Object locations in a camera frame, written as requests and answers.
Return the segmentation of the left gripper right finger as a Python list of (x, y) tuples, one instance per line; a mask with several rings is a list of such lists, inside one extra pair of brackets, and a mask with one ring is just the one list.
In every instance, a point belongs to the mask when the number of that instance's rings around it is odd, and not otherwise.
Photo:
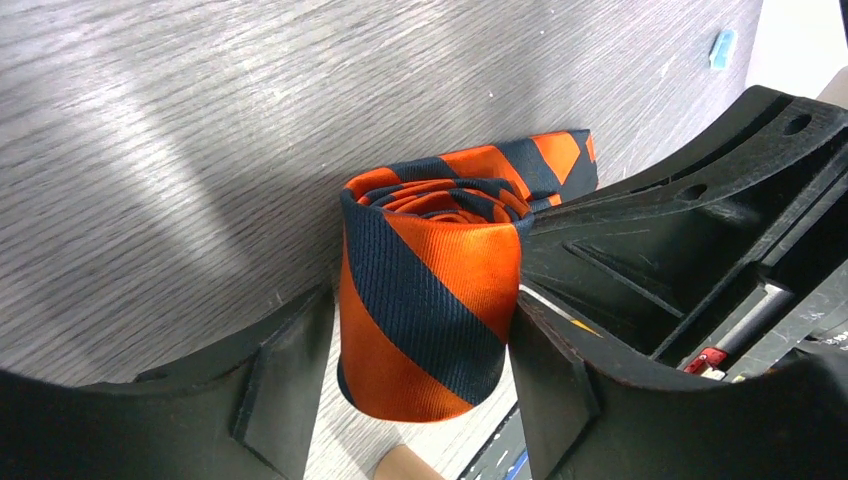
[(522, 293), (509, 353), (536, 479), (843, 479), (847, 360), (724, 383), (667, 367)]

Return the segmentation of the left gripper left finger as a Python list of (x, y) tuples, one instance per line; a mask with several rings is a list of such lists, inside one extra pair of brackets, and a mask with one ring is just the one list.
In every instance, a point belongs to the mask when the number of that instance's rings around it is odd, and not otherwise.
[(1, 375), (5, 479), (300, 479), (334, 319), (318, 285), (130, 383)]

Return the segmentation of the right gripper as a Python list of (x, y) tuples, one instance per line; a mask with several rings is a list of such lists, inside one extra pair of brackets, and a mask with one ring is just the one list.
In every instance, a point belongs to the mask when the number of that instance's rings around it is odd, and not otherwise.
[(847, 316), (847, 111), (765, 87), (647, 170), (542, 213), (530, 288), (667, 366), (740, 381)]

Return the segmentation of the orange navy striped tie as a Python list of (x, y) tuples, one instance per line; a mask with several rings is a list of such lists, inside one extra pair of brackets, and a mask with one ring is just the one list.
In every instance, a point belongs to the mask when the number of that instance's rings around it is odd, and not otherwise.
[(427, 423), (497, 387), (535, 215), (593, 192), (587, 130), (380, 167), (340, 195), (338, 385), (362, 413)]

